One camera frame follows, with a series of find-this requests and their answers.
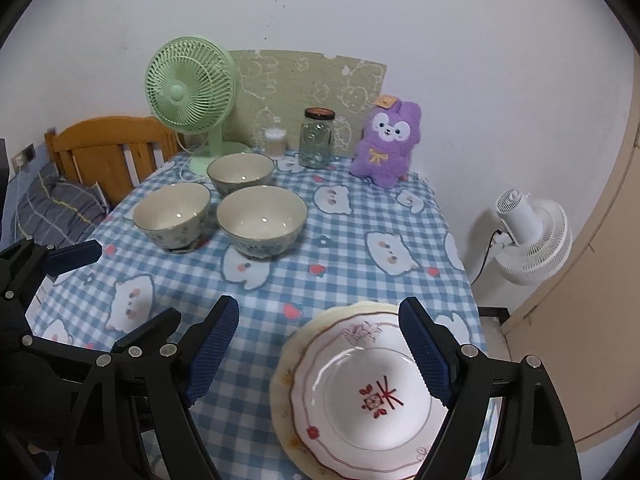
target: white container lid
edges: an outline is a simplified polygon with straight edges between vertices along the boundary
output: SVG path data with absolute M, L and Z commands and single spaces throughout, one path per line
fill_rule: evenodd
M 264 131 L 264 138 L 270 141 L 278 141 L 285 140 L 287 138 L 287 133 L 285 130 L 281 128 L 267 128 Z

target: black power cord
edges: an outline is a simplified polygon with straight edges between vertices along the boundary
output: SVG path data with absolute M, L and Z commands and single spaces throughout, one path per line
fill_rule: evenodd
M 480 267 L 480 271 L 478 272 L 478 275 L 476 276 L 476 278 L 471 282 L 471 285 L 473 285 L 478 280 L 478 278 L 482 274 L 482 271 L 484 270 L 484 266 L 486 265 L 486 260 L 489 257 L 489 250 L 491 250 L 491 246 L 493 245 L 493 242 L 494 242 L 494 236 L 501 235 L 501 234 L 502 234 L 502 231 L 500 231 L 500 229 L 496 229 L 494 231 L 494 234 L 491 235 L 491 238 L 489 239 L 489 244 L 487 245 L 487 248 L 486 248 L 486 252 L 484 253 L 484 260 L 482 260 L 482 267 Z

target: gray cushion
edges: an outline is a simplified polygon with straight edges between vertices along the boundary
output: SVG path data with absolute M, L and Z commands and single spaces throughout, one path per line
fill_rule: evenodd
M 11 225 L 12 241 L 31 235 L 57 248 L 84 241 L 108 214 L 95 189 L 68 182 L 46 164 L 20 200 Z

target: jar lid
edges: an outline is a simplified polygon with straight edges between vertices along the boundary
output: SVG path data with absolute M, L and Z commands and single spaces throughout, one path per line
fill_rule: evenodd
M 315 119 L 316 121 L 333 121 L 335 112 L 329 108 L 307 108 L 305 110 L 307 119 Z
M 267 128 L 264 131 L 264 138 L 267 140 L 284 140 L 287 138 L 287 133 L 281 128 Z

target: green fan grille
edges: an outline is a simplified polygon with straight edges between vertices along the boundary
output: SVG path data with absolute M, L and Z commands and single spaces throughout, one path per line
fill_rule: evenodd
M 146 69 L 146 98 L 166 126 L 185 134 L 220 124 L 236 98 L 238 73 L 225 50 L 201 38 L 163 46 Z

